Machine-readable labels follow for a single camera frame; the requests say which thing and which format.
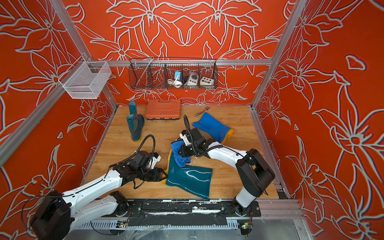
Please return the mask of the blue microfiber cloth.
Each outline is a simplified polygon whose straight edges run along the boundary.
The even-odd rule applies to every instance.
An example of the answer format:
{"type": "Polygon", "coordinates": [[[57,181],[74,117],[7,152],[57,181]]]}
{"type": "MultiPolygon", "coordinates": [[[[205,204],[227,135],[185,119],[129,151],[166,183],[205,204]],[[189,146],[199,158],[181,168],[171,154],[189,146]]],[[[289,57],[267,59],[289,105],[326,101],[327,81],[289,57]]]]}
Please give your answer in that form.
{"type": "Polygon", "coordinates": [[[171,148],[174,153],[175,162],[180,168],[184,168],[187,164],[191,163],[191,157],[183,157],[181,154],[182,147],[184,146],[185,146],[185,143],[183,140],[179,140],[171,143],[171,148]]]}

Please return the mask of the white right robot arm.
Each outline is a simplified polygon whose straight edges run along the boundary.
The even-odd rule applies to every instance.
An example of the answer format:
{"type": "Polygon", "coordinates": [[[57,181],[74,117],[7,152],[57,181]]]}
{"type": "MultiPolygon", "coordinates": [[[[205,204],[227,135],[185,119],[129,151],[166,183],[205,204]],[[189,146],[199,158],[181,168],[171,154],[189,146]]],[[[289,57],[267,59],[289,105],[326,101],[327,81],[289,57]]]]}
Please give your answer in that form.
{"type": "Polygon", "coordinates": [[[213,139],[205,139],[196,128],[180,134],[184,144],[179,150],[182,157],[207,157],[221,161],[238,171],[243,188],[236,195],[234,205],[238,211],[246,210],[255,199],[266,194],[267,187],[275,179],[275,173],[256,149],[240,151],[213,139]]]}

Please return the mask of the teal rubber boot orange sole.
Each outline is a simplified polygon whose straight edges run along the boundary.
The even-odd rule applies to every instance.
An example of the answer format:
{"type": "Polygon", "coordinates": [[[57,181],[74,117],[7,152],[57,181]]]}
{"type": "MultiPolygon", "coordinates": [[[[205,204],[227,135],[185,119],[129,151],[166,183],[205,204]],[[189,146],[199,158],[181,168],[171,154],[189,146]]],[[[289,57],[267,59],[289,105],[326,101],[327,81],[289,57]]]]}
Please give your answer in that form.
{"type": "Polygon", "coordinates": [[[127,116],[127,123],[131,133],[131,138],[134,142],[141,139],[142,129],[145,124],[145,119],[137,112],[137,104],[135,102],[129,103],[129,115],[127,116]]]}

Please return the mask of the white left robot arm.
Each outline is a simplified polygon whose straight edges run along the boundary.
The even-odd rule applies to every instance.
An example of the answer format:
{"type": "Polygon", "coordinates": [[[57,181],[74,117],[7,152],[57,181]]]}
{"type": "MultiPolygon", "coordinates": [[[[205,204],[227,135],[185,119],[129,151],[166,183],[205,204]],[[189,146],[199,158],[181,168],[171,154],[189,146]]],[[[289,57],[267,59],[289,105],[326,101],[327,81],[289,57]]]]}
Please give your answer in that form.
{"type": "Polygon", "coordinates": [[[134,170],[126,163],[115,165],[105,175],[64,193],[45,196],[31,227],[39,240],[62,240],[75,228],[99,217],[131,214],[127,198],[117,189],[135,179],[160,182],[168,178],[161,168],[134,170]]]}

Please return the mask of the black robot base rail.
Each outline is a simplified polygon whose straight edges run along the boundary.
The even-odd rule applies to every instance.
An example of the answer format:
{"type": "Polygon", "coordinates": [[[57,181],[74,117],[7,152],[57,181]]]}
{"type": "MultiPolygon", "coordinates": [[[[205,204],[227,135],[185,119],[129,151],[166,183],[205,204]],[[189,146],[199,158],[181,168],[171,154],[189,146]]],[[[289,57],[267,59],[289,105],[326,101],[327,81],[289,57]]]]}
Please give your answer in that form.
{"type": "Polygon", "coordinates": [[[238,229],[261,216],[258,202],[245,209],[233,200],[136,199],[124,212],[104,216],[123,222],[122,227],[238,229]]]}

